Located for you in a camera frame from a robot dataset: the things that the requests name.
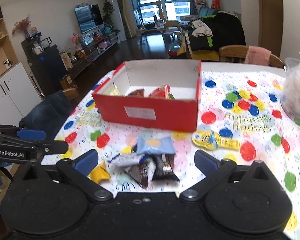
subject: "red box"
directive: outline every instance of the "red box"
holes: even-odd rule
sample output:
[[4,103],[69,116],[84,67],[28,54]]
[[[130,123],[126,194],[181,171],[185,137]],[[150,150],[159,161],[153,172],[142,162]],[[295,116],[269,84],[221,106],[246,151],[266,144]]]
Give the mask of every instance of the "red box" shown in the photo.
[[[107,122],[193,132],[197,127],[200,73],[201,61],[198,60],[127,61],[92,93],[92,97]],[[171,87],[175,100],[147,98],[164,84]],[[146,97],[110,96],[115,85],[122,95],[144,88]]]

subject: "balloon print tablecloth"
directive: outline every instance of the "balloon print tablecloth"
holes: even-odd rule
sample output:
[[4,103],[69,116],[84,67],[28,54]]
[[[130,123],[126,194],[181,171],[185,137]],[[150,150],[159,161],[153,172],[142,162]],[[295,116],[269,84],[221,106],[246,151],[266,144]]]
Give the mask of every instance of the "balloon print tablecloth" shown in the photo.
[[[109,73],[98,84],[111,75]],[[294,123],[282,111],[280,96],[284,78],[267,72],[202,72],[202,76],[197,129],[213,130],[242,143],[240,151],[219,148],[209,153],[217,159],[229,158],[240,165],[263,160],[293,204],[293,214],[285,233],[291,239],[300,240],[300,120],[294,120]],[[176,149],[174,171],[180,178],[179,183],[149,182],[144,190],[127,174],[111,170],[111,180],[101,185],[114,196],[118,191],[175,191],[179,195],[204,178],[194,166],[194,153],[198,148],[191,143],[191,134],[104,122],[91,96],[96,86],[56,136],[56,139],[69,143],[69,151],[62,158],[74,159],[93,148],[98,151],[101,163],[117,153],[130,152],[137,137],[171,136]],[[42,164],[54,164],[60,158],[48,155]]]

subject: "white garment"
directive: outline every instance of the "white garment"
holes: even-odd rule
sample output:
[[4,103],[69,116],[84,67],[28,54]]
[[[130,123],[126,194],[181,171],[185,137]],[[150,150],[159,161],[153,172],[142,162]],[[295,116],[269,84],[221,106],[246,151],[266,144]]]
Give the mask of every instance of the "white garment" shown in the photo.
[[200,20],[196,20],[192,22],[192,28],[195,30],[192,32],[192,36],[198,37],[198,36],[209,36],[213,37],[211,29]]

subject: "white label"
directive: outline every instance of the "white label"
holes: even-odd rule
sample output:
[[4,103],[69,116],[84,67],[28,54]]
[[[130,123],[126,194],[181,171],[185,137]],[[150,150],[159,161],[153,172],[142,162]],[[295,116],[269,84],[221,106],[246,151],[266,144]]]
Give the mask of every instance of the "white label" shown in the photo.
[[157,120],[155,117],[154,109],[127,106],[125,106],[124,109],[126,110],[128,117]]

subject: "pink cloth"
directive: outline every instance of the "pink cloth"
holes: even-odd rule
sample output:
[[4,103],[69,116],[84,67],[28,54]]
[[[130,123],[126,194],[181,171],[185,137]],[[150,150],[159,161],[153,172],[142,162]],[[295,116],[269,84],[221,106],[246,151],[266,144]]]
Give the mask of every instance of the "pink cloth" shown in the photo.
[[269,66],[270,55],[271,51],[265,48],[249,46],[244,63],[260,66]]

